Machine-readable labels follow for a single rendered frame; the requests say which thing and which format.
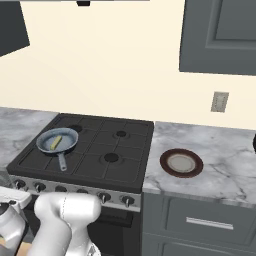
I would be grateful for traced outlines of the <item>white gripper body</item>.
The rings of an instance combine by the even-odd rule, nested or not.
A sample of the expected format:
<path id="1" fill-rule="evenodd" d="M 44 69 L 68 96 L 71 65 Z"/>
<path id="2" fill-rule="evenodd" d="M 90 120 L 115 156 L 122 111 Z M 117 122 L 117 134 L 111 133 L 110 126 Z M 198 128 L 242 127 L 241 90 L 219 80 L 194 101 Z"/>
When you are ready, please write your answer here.
<path id="1" fill-rule="evenodd" d="M 13 205 L 15 209 L 24 209 L 31 199 L 32 196 L 28 192 L 0 186 L 0 202 L 15 201 Z"/>

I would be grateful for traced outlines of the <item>yellow butter stick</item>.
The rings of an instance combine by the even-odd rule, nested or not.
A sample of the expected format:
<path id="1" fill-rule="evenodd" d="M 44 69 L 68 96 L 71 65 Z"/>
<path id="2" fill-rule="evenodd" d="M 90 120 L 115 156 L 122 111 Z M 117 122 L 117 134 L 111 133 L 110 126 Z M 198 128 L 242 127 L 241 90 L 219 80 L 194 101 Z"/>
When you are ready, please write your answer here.
<path id="1" fill-rule="evenodd" d="M 62 140 L 62 136 L 58 135 L 54 141 L 52 142 L 52 144 L 50 145 L 50 150 L 55 150 L 58 146 L 58 144 L 61 142 Z"/>

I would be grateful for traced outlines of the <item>grey frying pan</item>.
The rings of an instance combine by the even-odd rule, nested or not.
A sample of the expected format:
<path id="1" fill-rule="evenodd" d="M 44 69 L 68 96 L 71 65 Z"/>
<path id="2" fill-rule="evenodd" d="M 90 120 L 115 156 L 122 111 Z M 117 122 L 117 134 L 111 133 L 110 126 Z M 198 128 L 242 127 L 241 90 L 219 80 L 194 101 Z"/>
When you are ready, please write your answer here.
<path id="1" fill-rule="evenodd" d="M 50 150 L 50 145 L 58 135 L 62 136 L 61 142 L 55 150 Z M 36 140 L 36 146 L 42 153 L 56 156 L 59 161 L 60 170 L 66 171 L 65 154 L 76 146 L 78 138 L 79 135 L 74 129 L 54 128 L 42 133 Z"/>

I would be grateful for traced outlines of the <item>black and steel stove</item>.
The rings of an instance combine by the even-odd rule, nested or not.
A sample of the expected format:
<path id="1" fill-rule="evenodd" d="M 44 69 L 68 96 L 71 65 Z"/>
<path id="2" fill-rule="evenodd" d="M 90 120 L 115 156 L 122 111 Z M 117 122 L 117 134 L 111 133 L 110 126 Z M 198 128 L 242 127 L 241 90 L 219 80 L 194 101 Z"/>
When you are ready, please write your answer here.
<path id="1" fill-rule="evenodd" d="M 58 185 L 67 192 L 85 189 L 96 196 L 105 192 L 111 199 L 102 207 L 141 214 L 153 122 L 61 113 L 45 127 L 54 128 L 71 128 L 79 135 L 75 148 L 65 154 L 67 170 L 61 171 L 58 158 L 42 153 L 31 141 L 7 166 L 13 185 L 15 180 L 23 180 L 35 197 L 55 192 Z M 46 189 L 37 193 L 36 182 L 43 183 Z M 130 196 L 135 202 L 126 207 L 121 201 L 123 196 Z"/>

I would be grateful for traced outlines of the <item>black oven door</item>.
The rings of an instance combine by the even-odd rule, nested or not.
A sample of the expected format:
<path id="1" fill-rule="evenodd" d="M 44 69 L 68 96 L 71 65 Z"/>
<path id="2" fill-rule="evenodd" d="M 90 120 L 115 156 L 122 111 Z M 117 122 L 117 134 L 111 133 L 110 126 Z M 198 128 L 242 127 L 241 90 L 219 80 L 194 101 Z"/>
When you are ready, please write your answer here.
<path id="1" fill-rule="evenodd" d="M 102 256 L 141 256 L 141 214 L 102 207 L 100 217 L 88 225 L 91 240 Z"/>

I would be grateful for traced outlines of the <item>brown rimmed white plate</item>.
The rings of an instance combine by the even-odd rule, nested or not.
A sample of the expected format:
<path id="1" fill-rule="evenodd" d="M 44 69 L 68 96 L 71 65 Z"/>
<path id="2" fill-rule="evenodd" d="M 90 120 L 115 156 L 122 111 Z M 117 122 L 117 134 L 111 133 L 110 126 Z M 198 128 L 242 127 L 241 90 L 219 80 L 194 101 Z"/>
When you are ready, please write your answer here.
<path id="1" fill-rule="evenodd" d="M 165 151 L 159 161 L 166 173 L 178 178 L 195 177 L 202 172 L 204 166 L 202 159 L 197 154 L 180 148 Z"/>

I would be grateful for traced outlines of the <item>grey drawer front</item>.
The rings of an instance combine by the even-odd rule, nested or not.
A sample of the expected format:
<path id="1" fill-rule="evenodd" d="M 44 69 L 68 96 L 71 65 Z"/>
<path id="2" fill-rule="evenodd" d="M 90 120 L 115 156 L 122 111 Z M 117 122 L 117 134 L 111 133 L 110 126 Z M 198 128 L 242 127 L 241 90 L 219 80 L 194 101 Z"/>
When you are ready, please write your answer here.
<path id="1" fill-rule="evenodd" d="M 233 224 L 234 230 L 225 230 L 186 222 L 186 217 Z M 172 199 L 169 203 L 166 229 L 206 240 L 246 244 L 253 236 L 256 213 L 218 203 L 188 199 Z"/>

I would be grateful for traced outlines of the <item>grey base cabinet door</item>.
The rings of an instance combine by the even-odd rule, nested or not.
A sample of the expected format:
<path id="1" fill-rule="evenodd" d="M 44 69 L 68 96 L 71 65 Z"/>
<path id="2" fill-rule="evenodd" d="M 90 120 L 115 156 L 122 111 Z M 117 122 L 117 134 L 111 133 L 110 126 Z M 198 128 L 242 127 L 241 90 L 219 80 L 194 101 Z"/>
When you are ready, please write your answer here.
<path id="1" fill-rule="evenodd" d="M 161 256 L 256 256 L 256 253 L 172 242 L 163 245 Z"/>

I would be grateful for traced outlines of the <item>dark grey wall cabinet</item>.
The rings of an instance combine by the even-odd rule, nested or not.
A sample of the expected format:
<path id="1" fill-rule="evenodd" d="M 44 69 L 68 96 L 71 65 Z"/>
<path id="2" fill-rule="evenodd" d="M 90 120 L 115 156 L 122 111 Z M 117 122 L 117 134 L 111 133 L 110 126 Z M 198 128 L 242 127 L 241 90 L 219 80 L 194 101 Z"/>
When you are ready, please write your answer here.
<path id="1" fill-rule="evenodd" d="M 0 57 L 30 45 L 19 1 L 0 1 Z"/>

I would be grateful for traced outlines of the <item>grey wall outlet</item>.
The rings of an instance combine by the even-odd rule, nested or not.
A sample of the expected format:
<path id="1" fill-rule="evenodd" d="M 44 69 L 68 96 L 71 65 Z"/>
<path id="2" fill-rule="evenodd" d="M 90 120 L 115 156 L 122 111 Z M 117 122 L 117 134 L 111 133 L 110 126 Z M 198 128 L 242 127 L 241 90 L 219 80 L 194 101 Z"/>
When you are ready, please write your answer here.
<path id="1" fill-rule="evenodd" d="M 215 92 L 213 95 L 211 111 L 224 113 L 228 101 L 228 92 Z"/>

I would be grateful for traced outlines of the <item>grey wall cabinet door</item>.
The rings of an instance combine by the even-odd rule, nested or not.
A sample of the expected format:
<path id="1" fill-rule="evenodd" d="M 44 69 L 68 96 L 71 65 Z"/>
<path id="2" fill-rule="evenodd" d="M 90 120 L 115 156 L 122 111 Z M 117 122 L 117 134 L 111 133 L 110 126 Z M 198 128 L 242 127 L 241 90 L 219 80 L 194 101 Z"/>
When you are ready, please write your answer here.
<path id="1" fill-rule="evenodd" d="M 256 0 L 185 0 L 179 70 L 256 76 Z"/>

